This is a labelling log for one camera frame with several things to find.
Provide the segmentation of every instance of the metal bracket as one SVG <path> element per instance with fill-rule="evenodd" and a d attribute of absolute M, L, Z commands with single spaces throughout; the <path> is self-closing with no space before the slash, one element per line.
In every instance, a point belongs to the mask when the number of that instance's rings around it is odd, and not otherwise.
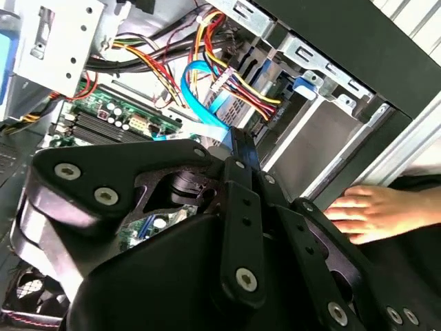
<path fill-rule="evenodd" d="M 367 97 L 368 100 L 373 98 L 373 92 L 352 79 L 298 37 L 288 34 L 279 47 L 279 51 L 301 67 L 308 70 L 318 70 L 327 75 L 357 98 Z"/>
<path fill-rule="evenodd" d="M 257 37 L 265 36 L 275 25 L 268 15 L 246 0 L 207 0 L 207 2 Z"/>
<path fill-rule="evenodd" d="M 97 0 L 19 1 L 23 19 L 14 72 L 53 91 L 73 97 L 104 5 Z M 41 9 L 50 11 L 50 32 L 44 49 L 36 57 L 34 48 L 43 19 Z"/>

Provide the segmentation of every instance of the screw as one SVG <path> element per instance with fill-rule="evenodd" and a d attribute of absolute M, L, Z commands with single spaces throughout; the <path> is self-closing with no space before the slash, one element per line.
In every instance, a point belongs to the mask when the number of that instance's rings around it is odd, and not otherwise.
<path fill-rule="evenodd" d="M 245 165 L 240 161 L 236 161 L 236 165 L 241 169 L 245 169 Z"/>
<path fill-rule="evenodd" d="M 73 181 L 81 176 L 81 170 L 70 163 L 60 163 L 54 168 L 55 175 L 67 181 Z"/>
<path fill-rule="evenodd" d="M 257 289 L 256 276 L 246 268 L 237 269 L 236 281 L 237 284 L 247 292 L 254 292 Z"/>
<path fill-rule="evenodd" d="M 268 181 L 268 183 L 270 183 L 270 184 L 275 184 L 275 183 L 276 183 L 276 180 L 275 180 L 273 177 L 269 176 L 268 174 L 265 175 L 265 179 L 266 179 L 266 180 Z"/>
<path fill-rule="evenodd" d="M 387 307 L 387 313 L 391 317 L 392 321 L 400 325 L 402 324 L 402 318 L 395 309 L 392 307 Z"/>
<path fill-rule="evenodd" d="M 203 150 L 200 150 L 200 149 L 198 149 L 198 148 L 195 148 L 195 149 L 194 149 L 194 152 L 195 152 L 198 156 L 200 156 L 200 157 L 205 157 L 205 153 L 203 152 Z"/>
<path fill-rule="evenodd" d="M 418 321 L 417 317 L 415 316 L 415 314 L 411 310 L 405 308 L 405 309 L 403 309 L 403 312 L 407 316 L 407 318 L 410 320 L 410 322 L 412 322 L 415 325 L 419 325 L 420 324 L 420 322 Z"/>
<path fill-rule="evenodd" d="M 308 212 L 313 212 L 314 211 L 314 208 L 312 208 L 312 205 L 310 205 L 307 202 L 303 203 L 303 207 L 305 207 Z"/>
<path fill-rule="evenodd" d="M 347 325 L 347 315 L 346 312 L 340 307 L 336 302 L 328 303 L 328 311 L 332 318 L 341 326 Z"/>
<path fill-rule="evenodd" d="M 118 202 L 118 194 L 111 188 L 99 188 L 94 193 L 95 200 L 103 205 L 114 205 Z"/>

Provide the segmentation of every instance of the blue drive latch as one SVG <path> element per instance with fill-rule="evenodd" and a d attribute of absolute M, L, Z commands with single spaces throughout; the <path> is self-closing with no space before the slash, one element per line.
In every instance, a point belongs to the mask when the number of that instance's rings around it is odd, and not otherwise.
<path fill-rule="evenodd" d="M 17 32 L 0 30 L 0 106 L 3 105 L 5 99 L 18 46 L 19 34 Z"/>

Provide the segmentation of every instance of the cooling fan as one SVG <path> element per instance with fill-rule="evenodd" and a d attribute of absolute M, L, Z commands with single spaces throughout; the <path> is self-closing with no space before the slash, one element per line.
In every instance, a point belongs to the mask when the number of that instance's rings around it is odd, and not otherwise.
<path fill-rule="evenodd" d="M 21 263 L 6 294 L 3 320 L 21 328 L 53 330 L 60 325 L 69 304 L 57 281 Z"/>

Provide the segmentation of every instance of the finger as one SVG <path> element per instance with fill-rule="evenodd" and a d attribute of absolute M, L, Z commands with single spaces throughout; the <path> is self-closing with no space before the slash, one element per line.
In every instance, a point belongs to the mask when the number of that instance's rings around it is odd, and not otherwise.
<path fill-rule="evenodd" d="M 353 219 L 366 221 L 366 208 L 329 208 L 325 210 L 325 215 L 330 220 Z"/>
<path fill-rule="evenodd" d="M 340 197 L 336 199 L 329 207 L 330 208 L 338 208 L 338 207 L 370 207 L 372 205 L 371 197 L 363 197 L 363 196 L 347 196 Z"/>
<path fill-rule="evenodd" d="M 370 197 L 375 193 L 377 188 L 377 186 L 357 185 L 348 188 L 345 191 L 345 195 L 363 195 L 366 197 Z"/>
<path fill-rule="evenodd" d="M 349 240 L 355 245 L 361 245 L 362 243 L 367 243 L 367 235 L 365 233 L 350 234 Z"/>
<path fill-rule="evenodd" d="M 349 235 L 349 240 L 356 245 L 361 245 L 363 243 L 370 243 L 372 241 L 379 240 L 379 239 L 381 239 L 381 238 L 377 237 L 371 233 L 362 233 L 362 234 L 359 233 L 359 234 L 350 234 Z"/>
<path fill-rule="evenodd" d="M 343 233 L 366 234 L 372 232 L 372 226 L 363 221 L 335 221 L 333 224 Z"/>

